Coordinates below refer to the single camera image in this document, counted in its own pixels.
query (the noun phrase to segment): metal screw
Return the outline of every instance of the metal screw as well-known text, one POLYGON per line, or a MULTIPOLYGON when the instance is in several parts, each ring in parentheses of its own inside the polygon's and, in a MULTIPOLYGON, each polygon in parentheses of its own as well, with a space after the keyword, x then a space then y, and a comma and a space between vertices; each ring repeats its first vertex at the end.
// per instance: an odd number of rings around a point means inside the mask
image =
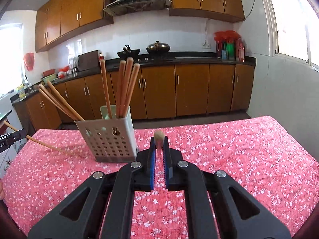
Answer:
POLYGON ((186 161, 179 161, 179 162, 178 162, 178 166, 179 166, 179 167, 187 167, 187 166, 188 166, 188 162, 186 162, 186 161))
POLYGON ((137 161, 131 163, 132 168, 140 168, 141 166, 141 163, 137 161))
POLYGON ((227 173, 225 171, 219 170, 216 172, 217 177, 219 178, 225 178, 227 173))
POLYGON ((101 179, 103 177, 103 172, 95 172, 93 174, 94 179, 101 179))

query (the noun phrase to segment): pink floral tablecloth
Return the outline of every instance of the pink floral tablecloth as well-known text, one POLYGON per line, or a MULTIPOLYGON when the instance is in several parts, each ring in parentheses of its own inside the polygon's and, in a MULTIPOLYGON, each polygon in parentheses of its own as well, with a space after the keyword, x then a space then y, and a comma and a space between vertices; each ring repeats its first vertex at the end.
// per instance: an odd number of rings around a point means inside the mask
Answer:
MULTIPOLYGON (((200 169, 225 170, 280 219, 294 235, 319 200, 319 164, 271 117, 162 129, 170 146, 200 169)), ((141 150, 154 129, 136 130, 141 150)), ((39 130, 34 137, 75 156, 28 141, 3 184, 9 213, 30 228, 95 171, 123 164, 97 163, 80 132, 39 130)), ((162 156, 156 156, 155 190, 135 194, 131 238, 188 238, 182 191, 165 190, 162 156)))

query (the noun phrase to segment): wooden chopstick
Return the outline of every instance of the wooden chopstick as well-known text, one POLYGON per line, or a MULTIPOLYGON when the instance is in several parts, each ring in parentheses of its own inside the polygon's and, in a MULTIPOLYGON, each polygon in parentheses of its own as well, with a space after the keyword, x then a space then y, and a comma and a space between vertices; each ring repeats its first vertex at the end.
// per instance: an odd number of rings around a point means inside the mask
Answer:
POLYGON ((124 108, 124 110, 122 112, 122 117, 123 118, 126 117, 127 111, 129 109, 129 105, 130 105, 130 102, 131 102, 134 86, 135 86, 135 83, 136 83, 136 79, 138 77, 139 68, 140 68, 140 64, 135 63, 134 67, 133 67, 133 71, 132 71, 132 76, 131 76, 131 79, 130 79, 129 87, 128 87, 128 90, 127 90, 126 98, 125 98, 125 108, 124 108))
POLYGON ((47 82, 47 84, 49 85, 49 87, 51 88, 51 90, 55 93, 55 95, 58 97, 58 99, 70 110, 70 112, 72 112, 72 114, 74 114, 77 119, 84 121, 84 118, 82 118, 72 107, 70 104, 68 104, 68 102, 62 97, 62 95, 57 91, 57 89, 53 86, 53 84, 51 84, 50 81, 47 82))
POLYGON ((78 119, 67 108, 65 108, 57 99, 55 99, 53 95, 50 94, 42 84, 40 84, 39 87, 40 87, 39 92, 42 93, 53 105, 55 105, 55 107, 57 107, 59 110, 64 112, 73 120, 78 121, 78 119))
POLYGON ((106 75, 105 60, 101 59, 100 62, 101 62, 101 73, 102 73, 102 81, 103 81, 104 96, 105 96, 105 100, 106 100, 107 112, 108 112, 109 118, 112 119, 110 96, 108 94, 108 86, 107 86, 107 75, 106 75))
POLYGON ((121 94, 121 106, 120 106, 120 117, 123 116, 123 111, 125 108, 125 99, 127 94, 127 88, 129 86, 130 76, 132 72, 134 59, 132 57, 127 58, 125 74, 124 74, 124 82, 122 84, 122 94, 121 94))
MULTIPOLYGON (((16 128, 14 128, 13 126, 11 126, 11 125, 10 125, 8 122, 6 122, 5 120, 3 121, 3 123, 4 123, 7 127, 11 128, 12 130, 18 131, 16 128)), ((37 139, 34 139, 34 138, 32 138, 32 137, 30 137, 30 136, 28 136, 28 135, 27 135, 27 138, 30 139, 30 140, 32 140, 33 142, 36 142, 36 143, 38 143, 38 144, 40 144, 40 145, 43 145, 43 146, 45 146, 45 147, 48 147, 48 148, 50 148, 50 149, 52 149, 52 150, 56 150, 56 151, 59 151, 59 152, 61 152, 61 153, 72 154, 71 152, 63 151, 63 150, 61 150, 60 148, 53 147, 53 146, 51 146, 51 145, 49 145, 49 144, 47 144, 47 143, 41 142, 41 141, 39 141, 39 140, 37 140, 37 139)))
POLYGON ((121 111, 121 95, 122 95, 122 83, 123 83, 123 75, 125 70, 126 61, 121 60, 120 69, 117 77, 117 91, 116 91, 116 117, 120 118, 121 111))

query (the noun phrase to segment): range hood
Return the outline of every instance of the range hood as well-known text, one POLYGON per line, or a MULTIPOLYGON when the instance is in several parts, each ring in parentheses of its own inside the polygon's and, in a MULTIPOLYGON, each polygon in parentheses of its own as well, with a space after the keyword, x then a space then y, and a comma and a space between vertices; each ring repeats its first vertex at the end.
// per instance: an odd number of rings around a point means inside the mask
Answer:
POLYGON ((168 8, 171 2, 170 0, 118 0, 108 4, 103 11, 118 16, 140 11, 162 10, 168 8))

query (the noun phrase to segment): floor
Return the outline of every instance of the floor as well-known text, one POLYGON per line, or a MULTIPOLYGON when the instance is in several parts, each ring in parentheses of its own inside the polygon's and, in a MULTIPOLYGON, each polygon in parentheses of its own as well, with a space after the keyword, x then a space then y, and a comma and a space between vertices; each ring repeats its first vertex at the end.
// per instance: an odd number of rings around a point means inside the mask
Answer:
MULTIPOLYGON (((246 112, 235 112, 228 114, 210 114, 199 116, 185 116, 173 119, 159 119, 159 120, 134 120, 134 129, 144 128, 165 128, 185 125, 202 125, 227 122, 233 120, 246 120, 250 119, 250 116, 246 112)), ((77 126, 74 123, 62 124, 59 129, 63 130, 77 130, 77 126)))

